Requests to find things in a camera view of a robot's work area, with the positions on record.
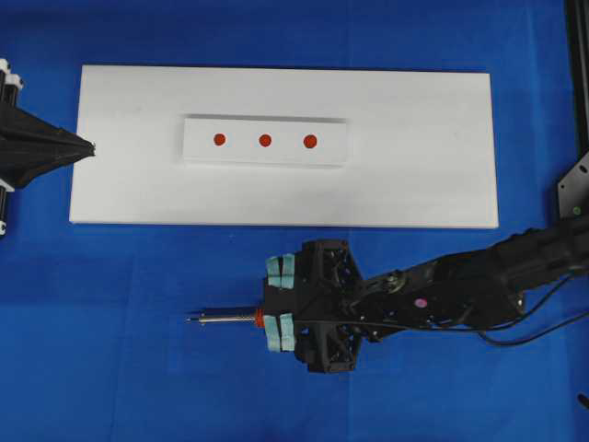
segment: white block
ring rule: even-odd
[[[245,151],[189,161],[204,146],[185,145],[187,119],[345,122],[349,155],[324,161],[338,167]],[[78,133],[97,156],[75,165],[73,222],[498,224],[486,74],[85,66]]]
[[[184,121],[183,155],[202,163],[338,167],[348,160],[348,139],[344,122],[191,117]]]

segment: blue cloth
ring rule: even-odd
[[[348,239],[372,276],[553,221],[555,180],[576,159],[562,3],[5,2],[0,54],[25,79],[20,105],[72,131],[82,64],[489,72],[501,227],[72,226],[72,170],[57,170],[14,195],[0,242],[0,440],[586,439],[587,323],[517,349],[403,332],[335,376],[271,354],[253,327],[182,323],[259,302],[265,260],[304,240]],[[586,293],[574,282],[520,332],[589,307]]]

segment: white board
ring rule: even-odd
[[[339,123],[348,150],[338,167],[194,157],[187,121],[210,120],[289,139]],[[78,133],[97,156],[75,165],[75,223],[498,226],[486,74],[84,66]]]

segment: black cable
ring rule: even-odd
[[[521,321],[526,320],[527,318],[529,318],[530,316],[532,316],[534,313],[536,313],[540,309],[540,307],[542,307],[544,304],[546,304],[546,302],[556,292],[558,292],[559,289],[563,285],[565,285],[566,283],[568,283],[569,281],[571,281],[571,279],[572,279],[572,276],[567,276],[565,279],[563,279],[558,284],[556,284],[554,287],[552,287],[536,303],[536,305],[533,306],[522,317],[520,317],[520,318],[518,318],[516,320],[513,320],[513,321],[511,321],[511,322],[509,322],[507,324],[496,326],[496,327],[489,327],[489,328],[486,328],[486,329],[474,329],[474,328],[453,329],[453,328],[415,327],[415,326],[398,324],[398,323],[395,323],[395,322],[366,322],[366,321],[363,321],[363,320],[313,320],[313,319],[305,320],[305,319],[295,318],[295,319],[293,319],[293,321],[294,322],[300,322],[300,323],[312,323],[312,324],[340,324],[340,325],[364,325],[364,326],[368,326],[368,327],[388,327],[388,328],[393,328],[393,329],[412,330],[412,331],[416,331],[416,332],[457,332],[457,333],[495,332],[495,331],[499,331],[499,330],[507,330],[507,329],[513,327],[515,324],[518,324]]]
[[[530,316],[532,316],[534,313],[536,313],[538,311],[538,309],[540,307],[542,307],[544,304],[546,304],[546,301],[548,301],[552,295],[554,295],[556,292],[558,292],[560,290],[560,288],[567,284],[569,281],[571,281],[572,276],[567,276],[566,278],[564,278],[562,281],[560,281],[558,284],[556,284],[554,287],[552,287],[548,293],[546,293],[537,303],[535,306],[533,306],[525,315],[521,316],[520,318],[516,319],[516,320],[512,320],[511,322],[508,322],[505,325],[498,325],[495,327],[490,327],[487,332],[496,332],[498,330],[507,330],[511,327],[513,327],[515,324],[519,324],[521,321],[523,320],[527,320]]]
[[[533,334],[532,336],[528,336],[527,338],[516,339],[514,341],[495,341],[494,339],[487,336],[484,331],[477,331],[477,333],[486,343],[490,343],[491,345],[495,345],[497,347],[515,347],[517,345],[531,343],[532,341],[534,341],[538,338],[541,338],[542,336],[544,336],[546,334],[552,333],[562,327],[565,327],[569,324],[573,324],[577,320],[582,320],[587,317],[589,317],[589,311],[585,311],[584,313],[581,313],[580,315],[577,315],[577,316],[574,316],[568,320],[565,320],[565,321],[561,322],[560,324],[557,324],[555,326],[550,327],[549,329],[545,329],[544,331],[541,331],[540,333]]]
[[[293,322],[301,324],[335,324],[335,325],[364,325],[367,327],[388,327],[391,329],[414,330],[416,332],[454,332],[454,333],[472,333],[488,332],[489,329],[435,329],[428,327],[413,327],[410,325],[401,325],[395,322],[366,322],[364,320],[301,320],[293,319]]]

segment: red circle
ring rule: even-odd
[[[317,145],[317,137],[314,135],[307,135],[303,140],[303,144],[307,149],[312,149]]]
[[[225,136],[223,134],[215,134],[213,141],[216,145],[224,145],[225,144]]]
[[[272,137],[269,136],[268,134],[264,134],[260,137],[260,144],[263,147],[268,147],[272,142]]]

